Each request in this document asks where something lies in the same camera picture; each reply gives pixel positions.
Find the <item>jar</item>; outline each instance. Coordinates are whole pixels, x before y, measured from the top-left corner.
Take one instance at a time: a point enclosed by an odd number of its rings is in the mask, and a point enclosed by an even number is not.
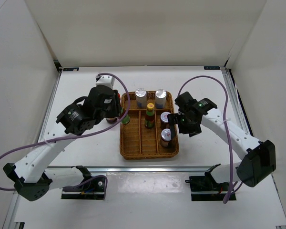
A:
[[[165,108],[165,103],[166,103],[166,91],[163,89],[157,90],[155,94],[156,108],[158,109]]]
[[[140,87],[135,91],[135,99],[139,108],[146,108],[147,92],[144,88]]]
[[[167,116],[168,116],[169,114],[170,114],[169,112],[163,112],[163,113],[160,115],[161,129],[162,129],[162,130],[169,128],[168,119],[167,119]]]
[[[161,145],[163,147],[170,147],[171,142],[172,142],[171,130],[170,129],[164,129],[161,132],[161,141],[160,141]]]

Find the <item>wicker basket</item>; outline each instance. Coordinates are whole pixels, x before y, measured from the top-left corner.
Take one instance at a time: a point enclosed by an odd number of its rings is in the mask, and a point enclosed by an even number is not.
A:
[[[137,107],[135,92],[129,92],[130,96],[130,122],[126,125],[121,124],[120,130],[120,153],[126,160],[170,158],[178,154],[178,136],[172,140],[172,146],[166,148],[161,146],[161,121],[162,112],[174,113],[172,95],[167,92],[165,108],[155,108],[155,127],[147,129],[145,127],[146,109]],[[155,91],[147,92],[147,103],[155,103]],[[121,104],[124,109],[127,107],[127,96],[122,95]]]

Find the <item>wire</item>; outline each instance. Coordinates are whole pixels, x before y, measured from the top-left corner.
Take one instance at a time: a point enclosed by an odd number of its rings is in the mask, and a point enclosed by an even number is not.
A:
[[[223,120],[226,120],[226,111],[227,111],[227,106],[228,106],[228,92],[225,88],[225,86],[217,79],[215,79],[214,77],[211,77],[211,76],[208,76],[208,75],[199,75],[199,76],[196,76],[196,77],[193,77],[191,79],[189,79],[188,81],[186,81],[182,87],[180,88],[179,92],[178,92],[178,96],[180,95],[182,89],[184,88],[184,86],[194,80],[194,79],[198,79],[198,78],[209,78],[209,79],[212,79],[212,80],[215,80],[216,82],[218,82],[221,87],[223,88],[224,92],[225,92],[225,105],[224,105],[224,110],[223,110]],[[231,137],[230,137],[230,132],[229,132],[229,128],[228,128],[228,124],[227,122],[224,122],[224,125],[225,125],[225,131],[227,133],[227,139],[228,139],[228,145],[229,145],[229,153],[230,153],[230,180],[229,180],[229,188],[228,188],[228,192],[226,193],[225,197],[224,197],[224,200],[223,200],[223,203],[226,204],[228,201],[229,201],[229,198],[231,196],[231,192],[233,190],[233,151],[232,151],[232,143],[231,143]]]
[[[111,73],[100,73],[98,74],[98,76],[102,76],[102,75],[109,75],[109,76],[112,76],[113,78],[117,79],[120,84],[122,85],[122,87],[124,88],[125,92],[126,92],[126,95],[127,95],[127,108],[126,108],[126,111],[124,113],[124,115],[115,123],[115,124],[112,124],[111,126],[103,129],[103,130],[100,130],[100,131],[97,131],[97,132],[94,132],[94,133],[91,133],[91,134],[86,134],[86,135],[81,135],[81,136],[71,136],[71,137],[57,137],[57,138],[53,138],[53,139],[49,139],[47,140],[47,143],[51,143],[51,142],[56,142],[56,141],[63,141],[63,140],[72,140],[72,139],[79,139],[79,138],[85,138],[85,137],[90,137],[90,136],[94,136],[94,135],[98,135],[98,134],[101,134],[101,133],[104,133],[106,132],[107,130],[110,130],[112,128],[114,128],[116,125],[118,125],[127,115],[128,111],[129,111],[129,108],[130,108],[130,97],[129,97],[129,93],[128,93],[128,90],[125,86],[125,84],[122,82],[122,80],[120,80],[119,77],[117,77],[116,75],[114,74],[111,74]],[[26,146],[21,146],[21,147],[18,147],[18,148],[15,148],[15,149],[12,149],[4,154],[2,154],[0,156],[0,160],[2,158],[4,158],[5,156],[11,154],[11,153],[14,153],[16,151],[19,151],[19,150],[23,150],[23,149],[27,149],[27,148],[31,148],[31,147],[35,147],[35,146],[42,146],[46,144],[45,141],[43,142],[38,142],[38,143],[34,143],[34,144],[30,144],[30,145],[26,145]],[[15,189],[13,188],[5,188],[5,187],[0,187],[0,190],[2,191],[14,191]]]
[[[240,183],[240,185],[237,187],[237,189],[235,189],[231,194],[234,194],[235,192],[237,192],[242,185],[243,185],[243,182]]]

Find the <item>bottle cap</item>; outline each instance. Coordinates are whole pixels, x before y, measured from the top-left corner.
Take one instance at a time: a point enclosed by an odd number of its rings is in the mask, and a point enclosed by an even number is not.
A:
[[[163,89],[159,89],[156,91],[156,97],[158,97],[159,99],[163,99],[166,97],[166,91]]]
[[[168,142],[168,141],[171,141],[172,137],[171,137],[171,130],[170,129],[164,129],[162,132],[161,132],[161,138]]]
[[[164,123],[168,123],[167,115],[169,115],[169,114],[170,114],[169,112],[163,112],[163,113],[160,115],[161,121],[164,122]]]
[[[140,87],[135,91],[135,95],[138,97],[144,97],[146,95],[146,90]]]
[[[154,110],[154,104],[150,103],[147,105],[147,110],[148,111],[153,111]]]

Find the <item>sauce bottle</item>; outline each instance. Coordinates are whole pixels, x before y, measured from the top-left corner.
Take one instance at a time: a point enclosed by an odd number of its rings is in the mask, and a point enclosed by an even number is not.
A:
[[[145,126],[146,128],[153,128],[155,122],[154,117],[154,104],[150,103],[147,105],[145,114]]]

